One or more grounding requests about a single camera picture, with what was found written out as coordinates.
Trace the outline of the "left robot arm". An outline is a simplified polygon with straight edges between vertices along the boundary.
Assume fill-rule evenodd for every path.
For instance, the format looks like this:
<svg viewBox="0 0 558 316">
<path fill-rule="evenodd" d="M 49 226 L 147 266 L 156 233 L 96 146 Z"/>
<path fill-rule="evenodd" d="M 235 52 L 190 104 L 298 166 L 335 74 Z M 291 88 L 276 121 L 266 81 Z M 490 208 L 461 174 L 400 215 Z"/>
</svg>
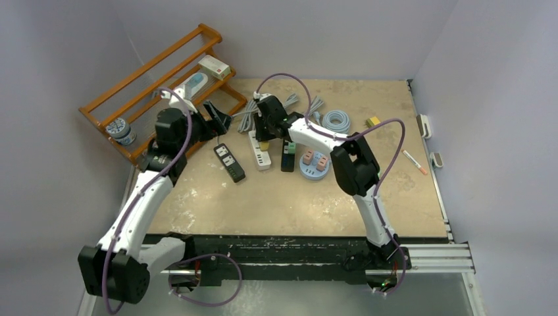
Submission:
<svg viewBox="0 0 558 316">
<path fill-rule="evenodd" d="M 179 269 L 194 265 L 192 236 L 169 232 L 151 248 L 144 250 L 141 246 L 155 213 L 186 167 L 186 151 L 224 135 L 231 125 L 232 117 L 210 101 L 203 106 L 209 120 L 197 111 L 181 108 L 169 107 L 158 113 L 137 186 L 97 245 L 84 246 L 78 255 L 88 294 L 137 304 L 147 292 L 151 277 L 173 264 Z"/>
</svg>

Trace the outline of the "white power strip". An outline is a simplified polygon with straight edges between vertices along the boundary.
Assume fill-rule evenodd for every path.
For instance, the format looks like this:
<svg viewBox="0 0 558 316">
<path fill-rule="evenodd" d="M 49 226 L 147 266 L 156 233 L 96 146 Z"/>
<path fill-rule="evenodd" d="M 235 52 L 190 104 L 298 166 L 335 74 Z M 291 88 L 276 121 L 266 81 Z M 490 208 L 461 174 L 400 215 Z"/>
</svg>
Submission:
<svg viewBox="0 0 558 316">
<path fill-rule="evenodd" d="M 248 132 L 248 138 L 251 144 L 256 166 L 259 171 L 265 171 L 271 167 L 270 156 L 266 151 L 261 150 L 260 143 L 256 139 L 256 131 Z"/>
</svg>

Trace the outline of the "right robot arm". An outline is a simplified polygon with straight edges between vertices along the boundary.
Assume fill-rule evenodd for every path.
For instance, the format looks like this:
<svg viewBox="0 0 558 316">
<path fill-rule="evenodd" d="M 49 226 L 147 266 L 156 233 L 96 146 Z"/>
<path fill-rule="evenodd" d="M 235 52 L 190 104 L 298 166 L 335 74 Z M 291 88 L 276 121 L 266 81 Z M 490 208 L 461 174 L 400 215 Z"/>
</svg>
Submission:
<svg viewBox="0 0 558 316">
<path fill-rule="evenodd" d="M 338 186 L 354 199 L 361 214 L 371 263 L 379 268 L 392 263 L 399 242 L 379 195 L 380 166 L 366 139 L 335 134 L 300 113 L 288 114 L 281 101 L 269 93 L 254 93 L 253 99 L 258 108 L 256 131 L 263 133 L 263 140 L 287 140 L 329 158 Z"/>
</svg>

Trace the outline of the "black power strip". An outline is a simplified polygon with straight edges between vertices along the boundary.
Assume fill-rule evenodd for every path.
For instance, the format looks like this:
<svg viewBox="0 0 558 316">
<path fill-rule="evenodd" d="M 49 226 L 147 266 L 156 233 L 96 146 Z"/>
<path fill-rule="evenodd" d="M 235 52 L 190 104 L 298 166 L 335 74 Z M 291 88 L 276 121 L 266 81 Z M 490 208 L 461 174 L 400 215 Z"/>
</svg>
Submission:
<svg viewBox="0 0 558 316">
<path fill-rule="evenodd" d="M 281 165 L 280 165 L 280 170 L 282 172 L 293 172 L 295 169 L 295 155 L 287 154 L 286 147 L 288 143 L 289 141 L 283 140 Z"/>
<path fill-rule="evenodd" d="M 233 183 L 238 183 L 245 179 L 244 169 L 225 144 L 218 144 L 213 148 L 213 151 Z"/>
</svg>

